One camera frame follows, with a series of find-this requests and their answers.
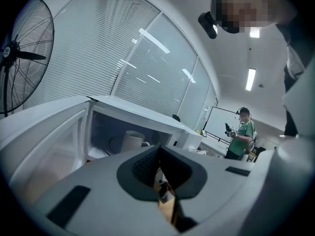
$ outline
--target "man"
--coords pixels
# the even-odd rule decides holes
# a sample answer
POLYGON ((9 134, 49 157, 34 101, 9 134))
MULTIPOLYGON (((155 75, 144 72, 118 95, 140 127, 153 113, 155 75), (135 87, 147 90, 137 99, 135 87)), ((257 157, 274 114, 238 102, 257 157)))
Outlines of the man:
POLYGON ((246 145, 253 140, 253 133, 255 131, 254 122, 251 120, 250 111, 247 108, 241 108, 240 113, 240 128, 236 135, 233 135, 233 140, 227 150, 226 159, 240 160, 244 154, 246 145))
MULTIPOLYGON (((290 0, 212 0, 211 15, 229 33, 244 32, 250 27, 263 28, 275 24, 287 43, 288 61, 284 68, 285 92, 305 71, 315 51, 314 39, 306 28, 305 18, 309 15, 290 0)), ((296 136, 297 129, 290 113, 286 112, 287 123, 284 134, 296 136)))

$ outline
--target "electric fan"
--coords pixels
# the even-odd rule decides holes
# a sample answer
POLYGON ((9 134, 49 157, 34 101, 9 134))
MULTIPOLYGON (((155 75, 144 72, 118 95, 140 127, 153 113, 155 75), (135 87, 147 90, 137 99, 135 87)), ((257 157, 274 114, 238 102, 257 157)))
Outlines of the electric fan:
POLYGON ((7 116, 35 91, 54 43, 54 22, 43 0, 29 0, 8 32, 0 52, 0 114, 7 116))

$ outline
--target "wall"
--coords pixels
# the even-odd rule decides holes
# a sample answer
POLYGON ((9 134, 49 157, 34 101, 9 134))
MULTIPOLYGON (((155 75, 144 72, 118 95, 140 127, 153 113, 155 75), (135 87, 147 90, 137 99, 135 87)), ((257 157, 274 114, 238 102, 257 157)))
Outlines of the wall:
MULTIPOLYGON (((54 17, 71 0, 44 0, 44 1, 47 3, 54 17)), ((190 41, 192 46, 196 49, 197 53, 199 54, 199 57, 202 60, 202 63, 204 64, 207 70, 207 73, 209 74, 209 77, 215 89, 216 95, 219 99, 221 97, 221 91, 220 91, 219 81, 218 81, 218 77, 215 72, 213 63, 207 53, 207 50, 202 44, 201 39, 197 36, 197 33, 195 32, 193 27, 190 25, 189 21, 183 16, 181 11, 172 4, 172 1, 170 0, 147 0, 147 1, 152 3, 154 6, 159 8, 165 15, 167 15, 172 20, 172 22, 175 23, 182 30, 182 32, 190 41)))
POLYGON ((246 99, 238 100, 235 98, 223 97, 218 103, 218 108, 223 108, 233 112, 236 112, 241 107, 247 107, 250 110, 253 119, 256 119, 271 127, 284 131, 284 127, 286 124, 284 109, 283 115, 279 116, 277 114, 272 114, 270 111, 265 111, 262 108, 249 105, 248 103, 246 103, 246 99))
POLYGON ((266 125, 262 122, 254 120, 255 129, 258 133, 259 139, 256 143, 256 147, 263 147, 265 149, 273 149, 282 143, 283 139, 280 135, 283 132, 279 129, 266 125))

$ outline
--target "green shirt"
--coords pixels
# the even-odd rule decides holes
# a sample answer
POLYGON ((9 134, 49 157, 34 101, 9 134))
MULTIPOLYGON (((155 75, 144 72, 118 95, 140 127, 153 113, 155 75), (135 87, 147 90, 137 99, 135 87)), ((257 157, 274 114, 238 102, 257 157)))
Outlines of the green shirt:
MULTIPOLYGON (((252 120, 243 123, 237 131, 237 135, 239 136, 253 136, 253 132, 255 131, 255 125, 252 120)), ((247 142, 242 142, 238 139, 233 138, 231 141, 230 147, 228 148, 234 154, 242 155, 244 153, 244 149, 247 145, 247 142)))

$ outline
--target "window blind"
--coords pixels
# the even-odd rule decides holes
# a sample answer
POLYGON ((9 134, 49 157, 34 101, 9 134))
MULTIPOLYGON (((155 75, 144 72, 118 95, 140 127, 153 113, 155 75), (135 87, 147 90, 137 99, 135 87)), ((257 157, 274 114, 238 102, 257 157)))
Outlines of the window blind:
POLYGON ((46 73, 31 107, 74 95, 108 95, 125 60, 159 11, 144 0, 72 0, 55 17, 46 73))
POLYGON ((198 59, 191 81, 187 88, 178 116, 187 127, 194 129, 207 98, 210 79, 198 59))
POLYGON ((197 54, 163 15, 139 30, 139 43, 125 64, 115 95, 159 113, 177 114, 197 54))

